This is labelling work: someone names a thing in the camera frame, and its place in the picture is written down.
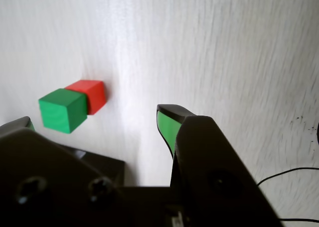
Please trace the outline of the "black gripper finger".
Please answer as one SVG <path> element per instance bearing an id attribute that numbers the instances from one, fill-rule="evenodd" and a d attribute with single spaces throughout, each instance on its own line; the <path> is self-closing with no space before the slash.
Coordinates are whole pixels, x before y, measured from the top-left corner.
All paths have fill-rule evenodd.
<path id="1" fill-rule="evenodd" d="M 109 174 L 30 124 L 25 116 L 0 128 L 1 226 L 130 226 Z"/>
<path id="2" fill-rule="evenodd" d="M 279 227 L 281 222 L 213 118 L 159 104 L 157 126 L 173 155 L 192 227 Z"/>

